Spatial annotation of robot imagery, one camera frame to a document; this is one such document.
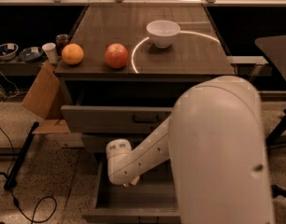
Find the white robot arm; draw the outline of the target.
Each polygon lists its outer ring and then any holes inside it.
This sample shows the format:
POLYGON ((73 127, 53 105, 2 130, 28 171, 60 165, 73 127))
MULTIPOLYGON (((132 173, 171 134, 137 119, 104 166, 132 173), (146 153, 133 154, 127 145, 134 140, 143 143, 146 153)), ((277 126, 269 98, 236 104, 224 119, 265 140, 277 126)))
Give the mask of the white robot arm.
POLYGON ((275 224, 261 98, 245 79, 185 91, 138 147, 107 144, 111 183, 127 185, 170 161, 181 224, 275 224))

